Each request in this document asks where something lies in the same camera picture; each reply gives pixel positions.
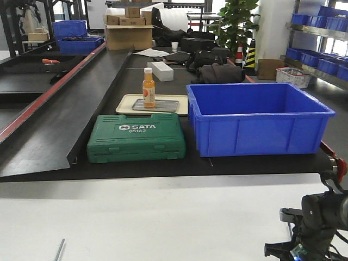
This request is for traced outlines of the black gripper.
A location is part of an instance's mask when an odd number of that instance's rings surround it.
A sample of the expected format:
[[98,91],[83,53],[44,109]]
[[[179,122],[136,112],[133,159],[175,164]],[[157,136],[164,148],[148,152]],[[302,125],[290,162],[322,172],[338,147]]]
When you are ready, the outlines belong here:
[[266,243],[264,255],[279,260],[333,260],[329,251],[336,229],[322,229],[319,232],[303,235],[303,211],[294,208],[281,208],[280,220],[288,223],[292,232],[291,240],[282,243]]

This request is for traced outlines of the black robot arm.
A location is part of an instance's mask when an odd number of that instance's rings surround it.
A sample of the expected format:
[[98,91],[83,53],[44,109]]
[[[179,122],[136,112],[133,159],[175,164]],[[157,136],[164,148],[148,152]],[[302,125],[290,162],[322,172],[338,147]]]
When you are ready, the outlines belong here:
[[340,230],[347,231],[347,190],[341,187],[338,176],[332,170],[319,175],[328,190],[305,195],[301,209],[279,210],[280,220],[288,224],[291,240],[266,243],[266,257],[274,256],[279,260],[347,260],[332,245],[334,237],[347,242],[347,238],[339,233]]

